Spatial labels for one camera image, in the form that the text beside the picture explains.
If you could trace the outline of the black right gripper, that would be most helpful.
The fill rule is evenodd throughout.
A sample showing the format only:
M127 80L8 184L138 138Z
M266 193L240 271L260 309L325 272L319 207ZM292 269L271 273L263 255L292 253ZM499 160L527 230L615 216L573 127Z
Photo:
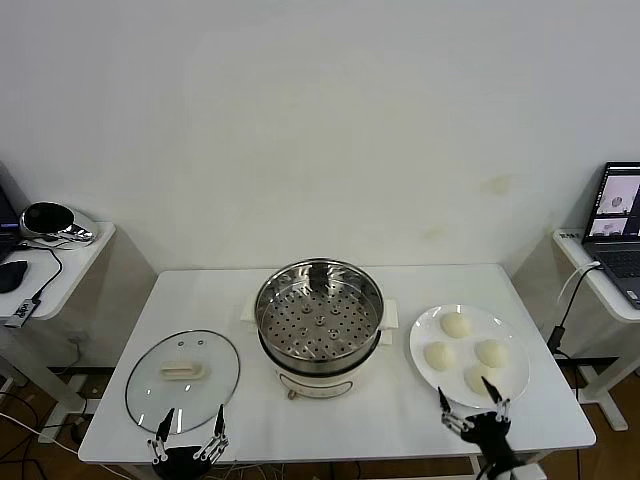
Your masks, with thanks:
M466 418L457 415L440 387L437 388L441 408L441 423L454 434L476 444L492 468L515 468L518 458L506 440L511 428L510 399L503 398L496 386L486 377L482 382L495 404L495 410Z

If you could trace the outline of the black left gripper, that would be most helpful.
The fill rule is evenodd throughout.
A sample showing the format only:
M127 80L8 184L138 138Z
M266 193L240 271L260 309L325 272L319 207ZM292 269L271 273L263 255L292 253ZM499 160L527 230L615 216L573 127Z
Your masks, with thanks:
M165 442L169 437L174 408L171 408L158 425L155 437L147 440L153 460L152 465L159 478L202 478L212 468L209 460L218 460L229 445L225 432L224 405L219 406L211 437L200 447L183 446L165 450Z

